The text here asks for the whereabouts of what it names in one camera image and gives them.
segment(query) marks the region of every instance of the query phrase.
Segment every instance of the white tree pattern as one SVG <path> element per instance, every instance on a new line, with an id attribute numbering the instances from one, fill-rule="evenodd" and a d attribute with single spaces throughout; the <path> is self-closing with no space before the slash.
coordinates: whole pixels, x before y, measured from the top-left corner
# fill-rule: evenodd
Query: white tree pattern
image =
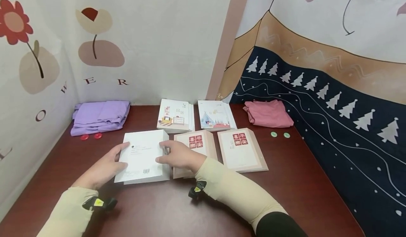
<path id="1" fill-rule="evenodd" d="M 328 91 L 328 85 L 329 85 L 329 84 L 330 84 L 330 83 L 327 83 L 327 85 L 324 86 L 323 89 L 321 89 L 318 93 L 316 93 L 316 94 L 318 95 L 317 98 L 322 98 L 322 99 L 324 99 L 324 96 L 326 95 L 326 93 L 327 93 L 327 91 Z"/>
<path id="2" fill-rule="evenodd" d="M 312 90 L 312 91 L 314 91 L 314 87 L 315 87 L 316 82 L 317 82 L 317 77 L 318 77 L 318 76 L 316 76 L 315 78 L 313 78 L 312 80 L 310 80 L 310 82 L 308 82 L 308 83 L 304 86 L 304 88 L 305 88 L 306 90 Z"/>
<path id="3" fill-rule="evenodd" d="M 290 79 L 290 71 L 288 73 L 284 74 L 283 76 L 281 76 L 281 80 L 288 84 L 289 84 L 289 79 Z"/>
<path id="4" fill-rule="evenodd" d="M 262 75 L 262 73 L 265 73 L 267 61 L 268 61 L 268 59 L 266 59 L 266 60 L 264 61 L 264 64 L 262 64 L 261 68 L 259 69 L 258 73 L 259 73 L 260 75 Z"/>
<path id="5" fill-rule="evenodd" d="M 347 117 L 347 119 L 350 119 L 350 114 L 352 114 L 353 109 L 355 108 L 355 103 L 358 100 L 356 99 L 355 101 L 351 102 L 350 104 L 348 104 L 347 106 L 345 106 L 344 108 L 340 109 L 340 117 Z"/>
<path id="6" fill-rule="evenodd" d="M 327 108 L 335 109 L 338 100 L 340 99 L 341 92 L 326 102 Z"/>
<path id="7" fill-rule="evenodd" d="M 372 109 L 368 114 L 365 114 L 363 117 L 358 118 L 358 121 L 354 121 L 356 129 L 362 128 L 363 130 L 368 130 L 368 125 L 371 125 L 372 114 L 375 112 L 375 109 Z"/>
<path id="8" fill-rule="evenodd" d="M 251 65 L 248 66 L 246 71 L 248 71 L 248 73 L 251 72 L 251 71 L 257 71 L 257 63 L 258 63 L 258 56 L 254 60 L 254 62 Z"/>
<path id="9" fill-rule="evenodd" d="M 276 75 L 278 71 L 278 63 L 276 63 L 269 71 L 267 74 L 269 74 L 269 76 L 272 75 Z"/>
<path id="10" fill-rule="evenodd" d="M 396 136 L 398 136 L 398 123 L 396 122 L 398 120 L 397 117 L 395 117 L 394 121 L 389 123 L 386 128 L 382 129 L 382 132 L 379 133 L 378 135 L 382 137 L 382 142 L 386 143 L 386 141 L 390 141 L 394 144 L 398 144 L 396 141 Z"/>
<path id="11" fill-rule="evenodd" d="M 293 87 L 302 85 L 303 74 L 304 74 L 304 72 L 302 72 L 302 74 L 300 74 L 300 76 L 297 77 L 297 79 L 295 79 L 295 80 L 292 82 L 291 85 L 293 85 Z"/>

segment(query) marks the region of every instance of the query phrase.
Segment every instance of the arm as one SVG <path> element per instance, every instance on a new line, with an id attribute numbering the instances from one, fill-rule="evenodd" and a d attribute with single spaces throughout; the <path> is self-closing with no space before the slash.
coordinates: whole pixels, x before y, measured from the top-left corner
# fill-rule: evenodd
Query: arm
<path id="1" fill-rule="evenodd" d="M 196 179 L 207 181 L 204 192 L 248 221 L 257 236 L 307 236 L 268 192 L 220 162 L 205 159 Z"/>
<path id="2" fill-rule="evenodd" d="M 128 145 L 124 143 L 115 146 L 61 195 L 37 237 L 82 236 L 93 214 L 92 210 L 82 205 L 91 197 L 98 196 L 96 190 L 127 167 L 126 163 L 116 160 L 118 153 Z"/>
<path id="3" fill-rule="evenodd" d="M 99 192 L 81 187 L 70 187 L 54 207 L 48 221 L 37 237 L 80 237 L 85 232 L 93 211 L 82 205 Z"/>
<path id="4" fill-rule="evenodd" d="M 198 181 L 207 182 L 204 192 L 248 221 L 257 236 L 307 236 L 284 208 L 255 182 L 180 142 L 164 141 L 160 145 L 170 147 L 171 153 L 158 157 L 157 162 L 192 170 Z"/>

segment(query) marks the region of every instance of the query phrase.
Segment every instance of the brown table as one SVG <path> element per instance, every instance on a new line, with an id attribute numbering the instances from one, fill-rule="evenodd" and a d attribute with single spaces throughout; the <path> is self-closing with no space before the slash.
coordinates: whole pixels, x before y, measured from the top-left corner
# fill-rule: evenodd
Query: brown table
<path id="1" fill-rule="evenodd" d="M 269 167 L 269 171 L 245 176 L 278 200 L 309 236 L 364 236 L 296 128 L 254 126 L 242 105 L 232 105 L 232 111 L 239 128 L 255 132 Z M 36 236 L 61 193 L 110 148 L 122 143 L 124 133 L 155 129 L 158 112 L 159 106 L 131 107 L 124 128 L 104 133 L 99 140 L 73 138 L 71 124 L 0 223 L 0 236 Z M 196 106 L 195 117 L 200 127 Z M 278 137 L 270 136 L 271 131 Z M 291 138 L 284 138 L 284 132 Z M 193 184 L 192 179 L 128 186 L 110 181 L 100 196 L 115 197 L 118 204 L 110 213 L 95 212 L 84 236 L 254 236 L 248 223 L 219 202 L 209 198 L 192 202 L 187 193 Z"/>

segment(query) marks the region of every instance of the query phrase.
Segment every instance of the book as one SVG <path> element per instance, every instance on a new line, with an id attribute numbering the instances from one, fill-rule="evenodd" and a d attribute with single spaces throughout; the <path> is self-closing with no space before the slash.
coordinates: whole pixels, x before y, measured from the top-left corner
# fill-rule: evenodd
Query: book
<path id="1" fill-rule="evenodd" d="M 159 109 L 157 129 L 168 134 L 195 131 L 195 111 L 187 101 L 162 99 Z"/>
<path id="2" fill-rule="evenodd" d="M 237 129 L 230 105 L 222 101 L 197 101 L 200 127 L 208 131 Z"/>
<path id="3" fill-rule="evenodd" d="M 249 128 L 218 132 L 221 156 L 227 168 L 236 172 L 267 171 L 268 166 L 254 132 Z"/>
<path id="4" fill-rule="evenodd" d="M 169 140 L 164 130 L 152 130 L 125 133 L 123 143 L 130 145 L 120 154 L 120 162 L 128 163 L 128 167 L 118 173 L 114 182 L 136 184 L 170 179 L 171 168 L 167 164 L 155 162 L 155 158 L 168 154 L 166 148 L 161 148 L 161 141 Z"/>
<path id="5" fill-rule="evenodd" d="M 195 152 L 201 153 L 212 159 L 217 159 L 216 145 L 214 144 L 213 134 L 207 130 L 188 132 L 174 135 L 174 141 L 186 144 Z M 173 178 L 193 178 L 195 175 L 187 169 L 173 168 Z"/>

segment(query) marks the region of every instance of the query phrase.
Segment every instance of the beige arm sleeve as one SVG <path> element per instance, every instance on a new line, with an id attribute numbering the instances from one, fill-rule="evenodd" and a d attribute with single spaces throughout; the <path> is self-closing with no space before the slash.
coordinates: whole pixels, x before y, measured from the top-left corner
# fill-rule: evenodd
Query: beige arm sleeve
<path id="1" fill-rule="evenodd" d="M 207 181 L 204 192 L 238 213 L 253 226 L 255 232 L 260 219 L 266 214 L 273 211 L 286 213 L 258 184 L 209 157 L 196 173 L 196 179 Z"/>
<path id="2" fill-rule="evenodd" d="M 98 195 L 95 190 L 70 187 L 61 195 L 37 237 L 81 237 L 93 214 L 93 211 L 86 210 L 82 205 Z"/>

